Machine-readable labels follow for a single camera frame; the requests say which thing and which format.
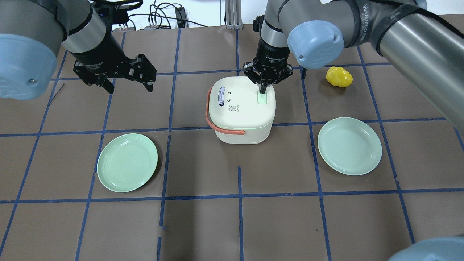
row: rice cooker lid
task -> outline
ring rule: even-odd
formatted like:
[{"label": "rice cooker lid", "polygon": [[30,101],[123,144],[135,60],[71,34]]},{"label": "rice cooker lid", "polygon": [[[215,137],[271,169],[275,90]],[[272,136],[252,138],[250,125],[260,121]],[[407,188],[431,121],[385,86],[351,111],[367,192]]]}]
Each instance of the rice cooker lid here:
[{"label": "rice cooker lid", "polygon": [[262,128],[274,120],[276,94],[270,85],[266,89],[267,102],[258,102],[259,88],[247,77],[227,77],[212,88],[209,115],[223,129]]}]

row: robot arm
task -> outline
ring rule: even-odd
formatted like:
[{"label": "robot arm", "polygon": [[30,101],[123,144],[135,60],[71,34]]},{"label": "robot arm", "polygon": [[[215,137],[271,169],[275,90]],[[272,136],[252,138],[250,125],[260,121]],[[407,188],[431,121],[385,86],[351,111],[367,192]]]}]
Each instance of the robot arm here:
[{"label": "robot arm", "polygon": [[370,42],[464,133],[464,36],[421,7],[425,0],[269,0],[244,73],[264,92],[291,74],[290,51],[302,67],[318,69],[344,47]]},{"label": "robot arm", "polygon": [[[23,19],[25,12],[32,14],[30,19]],[[124,55],[110,33],[111,24],[102,21],[88,0],[2,0],[0,17],[2,98],[41,96],[61,44],[77,59],[74,72],[87,85],[113,93],[107,78],[124,77],[153,90],[156,69],[143,54],[135,59]]]}]

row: label sticker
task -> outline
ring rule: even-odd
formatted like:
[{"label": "label sticker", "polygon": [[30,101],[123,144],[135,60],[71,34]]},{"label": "label sticker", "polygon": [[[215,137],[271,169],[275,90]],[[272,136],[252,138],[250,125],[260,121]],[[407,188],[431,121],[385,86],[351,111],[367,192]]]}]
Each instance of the label sticker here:
[{"label": "label sticker", "polygon": [[229,105],[229,111],[240,111],[240,105]]},{"label": "label sticker", "polygon": [[226,91],[226,88],[225,87],[221,87],[221,89],[219,89],[219,96],[218,96],[218,102],[219,102],[219,106],[224,106],[224,92]]}]

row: blue grid line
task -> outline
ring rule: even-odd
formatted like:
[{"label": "blue grid line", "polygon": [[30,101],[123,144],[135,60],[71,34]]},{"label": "blue grid line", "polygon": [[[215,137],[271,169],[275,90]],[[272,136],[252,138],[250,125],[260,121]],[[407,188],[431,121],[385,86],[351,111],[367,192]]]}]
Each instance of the blue grid line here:
[{"label": "blue grid line", "polygon": [[324,196],[348,196],[348,195],[379,195],[379,194],[395,194],[397,190],[367,190],[367,191],[335,191],[324,192]]},{"label": "blue grid line", "polygon": [[238,234],[240,243],[240,261],[243,261],[243,210],[242,210],[242,167],[238,167]]},{"label": "blue grid line", "polygon": [[371,63],[371,64],[364,64],[365,66],[379,66],[379,65],[392,65],[391,63]]},{"label": "blue grid line", "polygon": [[37,136],[37,133],[0,134],[0,137],[26,137]]},{"label": "blue grid line", "polygon": [[234,70],[215,70],[215,71],[198,71],[198,72],[178,72],[177,74],[204,74],[204,73],[222,73],[222,72],[235,72]]},{"label": "blue grid line", "polygon": [[302,126],[302,125],[308,125],[307,122],[294,122],[294,123],[273,123],[273,127],[278,127],[278,126]]},{"label": "blue grid line", "polygon": [[67,198],[67,199],[27,199],[20,200],[19,204],[34,204],[34,203],[72,203],[72,202],[87,202],[85,198]]},{"label": "blue grid line", "polygon": [[148,196],[148,197],[119,197],[119,198],[92,198],[91,202],[128,202],[128,201],[161,201],[163,197]]},{"label": "blue grid line", "polygon": [[461,144],[461,148],[464,151],[464,143],[463,143],[463,139],[461,138],[461,135],[459,134],[459,131],[456,128],[454,128],[454,132],[456,133],[456,136],[458,137],[458,141]]},{"label": "blue grid line", "polygon": [[177,128],[171,128],[173,131],[191,131],[191,130],[209,130],[211,129],[210,126],[201,126],[201,127],[177,127]]},{"label": "blue grid line", "polygon": [[107,130],[105,133],[124,133],[124,132],[150,132],[150,131],[168,131],[169,128],[158,129],[130,129],[130,130]]},{"label": "blue grid line", "polygon": [[[304,105],[306,109],[306,116],[308,118],[308,123],[311,123],[311,115],[309,114],[309,106],[308,106],[308,97],[306,96],[306,85],[303,79],[303,68],[300,67],[300,77],[301,77],[301,84],[303,87],[303,97],[304,97]],[[324,237],[325,237],[325,247],[327,250],[327,259],[328,261],[332,261],[332,255],[330,252],[330,242],[329,242],[329,233],[327,231],[327,221],[325,218],[325,208],[324,208],[324,199],[323,199],[323,192],[321,186],[321,179],[319,177],[319,166],[317,164],[317,154],[316,154],[316,146],[314,143],[314,133],[312,124],[308,124],[309,126],[309,137],[311,139],[311,149],[313,152],[313,160],[314,160],[314,169],[316,170],[316,180],[317,180],[317,190],[319,195],[319,203],[321,206],[321,218],[322,218],[322,227],[324,229]]]},{"label": "blue grid line", "polygon": [[238,73],[240,72],[240,61],[238,57],[238,30],[235,29],[235,55],[236,55],[236,69],[237,69],[237,74],[235,76],[238,76]]},{"label": "blue grid line", "polygon": [[[415,121],[444,121],[443,117],[438,118],[416,118],[416,119],[382,119],[382,122],[415,122]],[[365,123],[378,123],[379,120],[361,120]],[[327,121],[311,122],[312,125],[326,124]],[[294,122],[294,123],[274,123],[272,126],[299,126],[308,125],[306,122]],[[171,131],[190,131],[190,130],[209,130],[210,126],[199,126],[199,127],[175,127],[171,128]],[[169,131],[169,128],[158,128],[158,129],[126,129],[126,130],[105,130],[105,133],[126,133],[126,132],[151,132],[151,131]],[[68,131],[68,132],[42,132],[38,133],[18,133],[18,134],[0,134],[0,137],[27,137],[27,136],[51,136],[51,135],[79,135],[79,134],[101,134],[101,130],[89,130],[89,131]]]},{"label": "blue grid line", "polygon": [[161,237],[158,237],[158,244],[156,245],[156,261],[160,261],[161,256]]},{"label": "blue grid line", "polygon": [[[122,34],[121,49],[124,47],[125,40],[126,40],[126,32],[124,32]],[[103,140],[105,138],[106,124],[108,122],[108,115],[110,113],[110,107],[111,107],[112,98],[113,98],[113,94],[110,94],[109,97],[108,97],[108,103],[107,103],[107,106],[106,106],[105,120],[103,121],[102,136],[101,136],[101,139],[100,139],[100,144],[98,146],[97,158],[95,159],[95,166],[94,166],[94,170],[93,170],[92,180],[90,182],[89,194],[87,195],[87,203],[85,204],[84,217],[82,218],[82,226],[81,226],[81,231],[79,233],[79,240],[77,242],[75,261],[79,260],[79,255],[80,255],[80,252],[81,252],[82,239],[84,238],[85,224],[87,222],[87,215],[89,213],[90,200],[92,199],[93,185],[95,184],[95,173],[97,172],[98,158],[100,157],[100,153],[102,152]]]},{"label": "blue grid line", "polygon": [[387,135],[385,134],[385,129],[383,127],[382,118],[380,117],[380,112],[379,112],[379,108],[377,106],[377,102],[375,100],[374,91],[372,89],[371,82],[369,80],[369,75],[367,74],[367,68],[364,65],[364,58],[362,57],[361,49],[359,48],[359,46],[357,46],[356,48],[358,49],[359,58],[361,59],[361,63],[363,64],[362,68],[364,70],[364,75],[366,76],[366,81],[367,81],[367,85],[369,87],[369,92],[370,92],[371,97],[372,97],[372,102],[374,104],[375,113],[377,114],[377,118],[379,120],[380,130],[382,132],[383,140],[384,140],[384,143],[385,143],[385,148],[387,149],[388,159],[390,160],[390,165],[392,167],[393,177],[395,179],[396,188],[398,190],[398,196],[400,198],[401,208],[403,209],[403,214],[404,214],[404,217],[405,217],[409,237],[411,239],[411,243],[414,244],[415,243],[414,234],[412,233],[411,224],[409,222],[409,216],[408,216],[408,213],[407,213],[407,209],[406,209],[405,201],[404,201],[404,198],[403,198],[403,194],[401,192],[400,182],[397,179],[397,173],[396,173],[396,169],[395,169],[395,164],[393,163],[393,157],[392,157],[392,154],[391,154],[391,151],[390,151],[390,146],[388,145]]},{"label": "blue grid line", "polygon": [[382,119],[382,122],[411,122],[411,121],[445,121],[443,117],[438,118],[417,118],[417,119]]},{"label": "blue grid line", "polygon": [[[63,60],[61,61],[60,68],[58,70],[58,76],[57,77],[60,76],[61,71],[63,70],[64,60],[66,59],[67,54],[68,54],[68,51],[65,51],[65,53],[63,55]],[[58,84],[58,81],[55,81],[55,84],[53,85],[52,92],[50,93],[50,97],[48,98],[47,108],[45,109],[44,117],[42,118],[42,123],[40,124],[40,129],[39,129],[37,138],[35,139],[34,147],[32,148],[31,156],[29,157],[29,161],[27,163],[27,167],[26,167],[26,170],[24,172],[23,180],[21,181],[21,185],[19,187],[19,191],[18,191],[18,194],[16,196],[16,200],[15,200],[13,209],[11,211],[10,219],[8,221],[8,225],[6,226],[5,234],[3,235],[3,239],[2,239],[2,242],[1,242],[1,245],[0,245],[0,256],[1,256],[2,252],[3,252],[3,248],[5,247],[6,238],[8,237],[8,232],[10,231],[11,224],[12,224],[13,218],[14,218],[14,214],[16,213],[16,208],[17,208],[18,203],[19,203],[19,198],[21,197],[21,193],[23,191],[24,184],[26,183],[27,174],[29,173],[29,169],[31,167],[32,159],[34,158],[34,153],[35,153],[35,150],[37,148],[37,144],[39,143],[40,133],[42,132],[42,129],[44,127],[45,119],[47,118],[48,110],[50,108],[50,102],[53,99],[53,94],[55,92],[57,84]]]},{"label": "blue grid line", "polygon": [[175,95],[175,81],[177,76],[177,62],[179,61],[179,45],[180,45],[180,32],[181,28],[179,28],[177,32],[177,46],[175,49],[175,60],[174,60],[174,74],[173,74],[173,87],[171,92],[171,107],[169,109],[169,132],[171,132],[171,128],[173,126],[173,110],[174,110],[174,95]]},{"label": "blue grid line", "polygon": [[168,186],[168,170],[169,170],[169,154],[171,150],[171,135],[168,135],[168,143],[166,145],[166,159],[164,163],[164,178],[163,178],[163,192],[161,195],[161,209],[160,209],[160,226],[164,222],[164,207],[166,203],[166,188]]},{"label": "blue grid line", "polygon": [[[402,189],[402,193],[443,193],[443,192],[464,192],[464,188],[445,188],[445,189]],[[323,192],[324,196],[349,196],[349,195],[381,195],[396,194],[397,190],[366,190],[366,191],[331,191]],[[262,194],[224,194],[206,196],[154,196],[154,197],[123,197],[123,198],[92,198],[91,202],[130,202],[130,201],[162,201],[162,200],[199,200],[199,199],[220,199],[220,198],[254,198],[254,197],[289,197],[289,196],[319,196],[319,192],[300,192],[300,193],[262,193]],[[19,200],[18,204],[34,203],[66,203],[66,202],[87,202],[85,198],[77,199],[32,199]],[[1,200],[0,204],[14,204],[15,200]]]},{"label": "blue grid line", "polygon": [[402,193],[464,192],[464,188],[448,189],[403,189]]},{"label": "blue grid line", "polygon": [[102,134],[101,130],[90,130],[90,131],[66,131],[66,132],[45,132],[41,133],[40,136],[54,136],[54,135],[79,135],[79,134]]}]

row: green plate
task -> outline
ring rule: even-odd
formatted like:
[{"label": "green plate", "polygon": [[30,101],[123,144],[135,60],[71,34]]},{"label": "green plate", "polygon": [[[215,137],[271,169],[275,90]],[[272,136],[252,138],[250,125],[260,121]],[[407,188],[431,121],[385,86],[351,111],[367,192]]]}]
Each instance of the green plate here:
[{"label": "green plate", "polygon": [[98,179],[111,191],[133,191],[151,178],[157,163],[158,151],[149,138],[125,134],[103,149],[97,162]]},{"label": "green plate", "polygon": [[348,117],[327,122],[319,133],[317,146],[322,159],[346,175],[369,173],[382,158],[382,144],[375,131],[364,122]]}]

